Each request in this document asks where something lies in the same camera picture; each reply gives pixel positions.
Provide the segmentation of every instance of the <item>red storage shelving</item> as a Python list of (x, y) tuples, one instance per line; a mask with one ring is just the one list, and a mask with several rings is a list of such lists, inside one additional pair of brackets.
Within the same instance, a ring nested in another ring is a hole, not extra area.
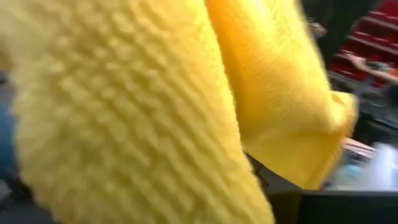
[[(352, 80), (363, 80), (366, 74), (345, 59), (343, 53), (388, 63), (398, 70), (398, 2), (384, 0), (378, 9), (362, 18), (330, 65), (332, 72)], [(385, 81), (378, 78), (373, 82), (375, 87), (383, 84)]]

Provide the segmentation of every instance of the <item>yellow microfiber cloth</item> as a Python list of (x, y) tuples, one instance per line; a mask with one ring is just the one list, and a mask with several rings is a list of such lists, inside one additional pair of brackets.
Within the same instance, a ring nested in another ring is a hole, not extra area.
[(21, 175), (65, 224), (272, 223), (244, 149), (317, 188), (355, 119), (294, 0), (12, 0)]

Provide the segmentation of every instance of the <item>folded towel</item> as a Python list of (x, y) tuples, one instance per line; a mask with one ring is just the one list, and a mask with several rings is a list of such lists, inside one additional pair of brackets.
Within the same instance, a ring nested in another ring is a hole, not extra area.
[(66, 224), (272, 223), (242, 149), (315, 189), (355, 117), (295, 4), (2, 2), (36, 200)]

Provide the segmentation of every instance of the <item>yellow towel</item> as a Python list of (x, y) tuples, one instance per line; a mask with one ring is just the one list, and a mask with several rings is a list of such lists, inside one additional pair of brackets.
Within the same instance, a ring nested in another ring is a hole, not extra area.
[(272, 223), (355, 118), (294, 0), (3, 1), (23, 179), (66, 224)]

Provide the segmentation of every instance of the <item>blue fabric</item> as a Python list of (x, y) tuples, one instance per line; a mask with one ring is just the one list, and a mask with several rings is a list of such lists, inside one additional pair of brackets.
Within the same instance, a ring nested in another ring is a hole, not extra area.
[(14, 118), (9, 113), (8, 105), (0, 105), (0, 179), (7, 170), (16, 169), (15, 152), (12, 143)]

